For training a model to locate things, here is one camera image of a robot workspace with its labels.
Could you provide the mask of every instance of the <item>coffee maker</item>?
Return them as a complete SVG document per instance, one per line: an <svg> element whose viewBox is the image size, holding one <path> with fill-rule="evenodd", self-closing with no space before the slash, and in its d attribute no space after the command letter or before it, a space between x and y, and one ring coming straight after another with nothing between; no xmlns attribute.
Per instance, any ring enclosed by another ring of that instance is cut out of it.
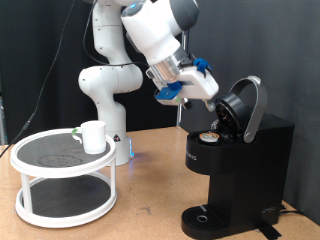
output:
<svg viewBox="0 0 320 240"><path fill-rule="evenodd" d="M253 109L238 97L249 84L256 89ZM267 92L255 76L239 80L215 105L214 127L187 137L186 166L209 175L210 187L207 204L182 214L182 230L194 239L218 239L260 229L277 239L272 225L279 220L294 125L264 113Z"/></svg>

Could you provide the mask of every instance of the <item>wooden table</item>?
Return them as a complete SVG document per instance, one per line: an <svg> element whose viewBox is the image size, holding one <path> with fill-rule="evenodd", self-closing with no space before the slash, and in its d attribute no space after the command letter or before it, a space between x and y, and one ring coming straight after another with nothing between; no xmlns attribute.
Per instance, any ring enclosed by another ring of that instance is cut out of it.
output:
<svg viewBox="0 0 320 240"><path fill-rule="evenodd" d="M7 152L0 159L0 239L190 239L181 230L181 214L207 203L209 176L185 166L187 135L179 127L128 133L135 157L117 167L118 200L114 208L94 222L69 229L38 228L19 219L14 204L21 179ZM108 167L101 172L108 174ZM286 214L274 227L283 235L281 240L320 239L319 226L304 216ZM256 230L224 239L266 238Z"/></svg>

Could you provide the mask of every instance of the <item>two-tier stand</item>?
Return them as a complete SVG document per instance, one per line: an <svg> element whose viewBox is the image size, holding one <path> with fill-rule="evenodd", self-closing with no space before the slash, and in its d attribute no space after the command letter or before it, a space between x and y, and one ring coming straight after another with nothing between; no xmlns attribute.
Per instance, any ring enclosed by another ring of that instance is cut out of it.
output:
<svg viewBox="0 0 320 240"><path fill-rule="evenodd" d="M10 162L21 173L16 198L18 215L28 223L65 228L91 222L106 214L117 200L115 143L86 154L71 136L73 129L41 132L18 142ZM110 165L111 180L97 172ZM36 177L30 181L29 176Z"/></svg>

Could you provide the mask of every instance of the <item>mug handle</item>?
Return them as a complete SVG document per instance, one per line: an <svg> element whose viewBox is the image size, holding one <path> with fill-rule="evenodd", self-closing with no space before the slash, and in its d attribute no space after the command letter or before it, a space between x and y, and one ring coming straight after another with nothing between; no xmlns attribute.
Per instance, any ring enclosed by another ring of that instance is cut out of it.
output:
<svg viewBox="0 0 320 240"><path fill-rule="evenodd" d="M78 140L78 141L80 142L80 144L82 144L81 138L79 138L79 137L76 135L76 133L79 131L78 128L80 128L80 127L76 127L76 128L74 128L74 129L72 130L71 136L72 136L75 140Z"/></svg>

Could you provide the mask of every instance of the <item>black cable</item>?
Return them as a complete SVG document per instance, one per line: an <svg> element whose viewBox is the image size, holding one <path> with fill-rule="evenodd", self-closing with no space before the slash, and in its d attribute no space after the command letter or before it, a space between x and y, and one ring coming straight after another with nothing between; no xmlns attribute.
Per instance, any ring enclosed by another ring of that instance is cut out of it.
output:
<svg viewBox="0 0 320 240"><path fill-rule="evenodd" d="M0 158L1 158L1 157L3 156L3 154L11 147L11 145L20 137L20 135L29 127L29 125L30 125L33 117L36 115L36 112L37 112L38 106L39 106L39 102L40 102L40 98L41 98L42 93L43 93L43 89L44 89L44 87L45 87L45 85L46 85L46 82L47 82L47 80L48 80L48 78L49 78L49 76L50 76L50 74L51 74L51 71L52 71L52 69L53 69L53 67L54 67L54 65L55 65L55 63L56 63L56 61L57 61L58 55L59 55L59 53L60 53L60 48L61 48L61 45L62 45L62 39L63 39L64 31L65 31L65 29L66 29L66 27L67 27L67 24L68 24L68 22L69 22L69 18L70 18L71 12L72 12L72 10L73 10L75 1L76 1L76 0L73 0L72 5L71 5L71 8L70 8L70 10L69 10L68 17L67 17L67 19L66 19L66 21L65 21L65 23L64 23L64 26L63 26L63 29L62 29L62 33L61 33L61 37L60 37L60 42L59 42L58 50L57 50L56 55L55 55L55 57L54 57L54 59L53 59L53 62L52 62L52 64L51 64L51 67L50 67L50 69L49 69L49 71L48 71L48 73L47 73L47 76L46 76L46 78L45 78L45 80L44 80L44 82L43 82L43 85L42 85L42 88L41 88L41 91L40 91L40 94L39 94L39 97L38 97L38 100L37 100L36 108L35 108L34 112L31 114L31 116L30 116L30 118L28 119L28 121L24 124L24 126L23 126L23 128L21 129L20 133L15 137L15 139L14 139L13 141L11 141L11 143L10 143L10 144L6 147L6 149L1 153Z"/></svg>
<svg viewBox="0 0 320 240"><path fill-rule="evenodd" d="M287 213L296 213L296 214L304 215L304 213L301 211L282 211L280 212L280 216L283 216L284 214L287 214Z"/></svg>
<svg viewBox="0 0 320 240"><path fill-rule="evenodd" d="M88 27L89 27L89 24L90 24L90 20L92 18L92 12L93 12L93 9L96 6L96 4L97 4L97 0L92 4L91 11L89 13L89 17L88 17L88 21L87 21L87 25L86 25L86 29L85 29L84 35L83 35L83 41L82 41L83 49L84 49L85 53L88 55L88 57L91 58L93 61L99 63L99 64L102 64L102 65L105 65L105 66L110 66L110 67L122 67L122 66L127 66L127 65L132 65L132 64L140 64L140 65L147 66L149 68L149 65L147 63L144 63L144 62L131 62L131 63L123 63L123 64L108 64L108 63L99 61L98 59L93 57L88 52L87 47L86 47L86 36L87 36L87 31L88 31Z"/></svg>

